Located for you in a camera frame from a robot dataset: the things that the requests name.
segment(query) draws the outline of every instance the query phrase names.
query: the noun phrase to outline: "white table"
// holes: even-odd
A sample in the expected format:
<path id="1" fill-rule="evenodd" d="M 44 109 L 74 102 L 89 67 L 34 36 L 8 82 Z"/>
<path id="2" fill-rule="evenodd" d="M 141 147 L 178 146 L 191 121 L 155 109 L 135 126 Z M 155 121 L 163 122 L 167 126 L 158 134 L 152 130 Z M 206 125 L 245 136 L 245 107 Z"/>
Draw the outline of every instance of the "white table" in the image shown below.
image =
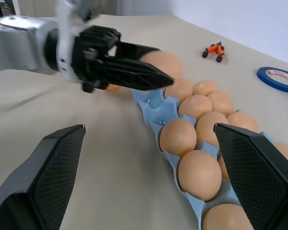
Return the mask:
<path id="1" fill-rule="evenodd" d="M 186 78 L 216 80 L 236 108 L 253 114 L 261 130 L 288 144 L 288 93 L 270 88 L 255 74 L 264 66 L 288 70 L 288 64 L 174 16 L 102 16 L 96 24 L 116 28 L 123 41 L 176 54 Z M 202 50 L 219 41 L 228 61 L 203 59 Z M 197 229 L 132 99 L 84 93 L 59 74 L 0 73 L 0 185 L 44 136 L 75 124 L 85 124 L 87 133 L 62 230 Z"/>

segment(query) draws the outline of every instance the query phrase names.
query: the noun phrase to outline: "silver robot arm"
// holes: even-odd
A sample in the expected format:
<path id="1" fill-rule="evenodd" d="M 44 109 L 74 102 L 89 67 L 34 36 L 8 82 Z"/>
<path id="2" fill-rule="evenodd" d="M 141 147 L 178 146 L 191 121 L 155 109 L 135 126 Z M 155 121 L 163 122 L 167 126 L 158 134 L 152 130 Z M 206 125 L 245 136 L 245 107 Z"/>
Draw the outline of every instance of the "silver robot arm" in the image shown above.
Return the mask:
<path id="1" fill-rule="evenodd" d="M 39 18 L 18 15 L 0 18 L 0 71 L 56 73 L 47 63 L 45 45 L 48 34 L 57 28 L 56 22 Z"/>
<path id="2" fill-rule="evenodd" d="M 58 22 L 12 15 L 0 18 L 0 71 L 27 70 L 82 84 L 85 92 L 109 84 L 160 89 L 174 80 L 139 59 L 157 48 L 124 43 L 114 28 L 92 25 L 105 0 L 58 0 Z M 115 56 L 108 54 L 114 46 Z"/>
<path id="3" fill-rule="evenodd" d="M 74 32 L 80 31 L 85 21 L 99 15 L 103 2 L 104 0 L 58 0 L 59 23 L 20 15 L 0 18 L 0 71 L 18 69 L 47 75 L 62 71 L 64 67 L 58 68 L 54 62 L 57 45 L 55 39 L 61 37 L 60 48 L 70 51 L 77 35 Z M 78 82 L 74 74 L 66 75 L 68 80 Z"/>

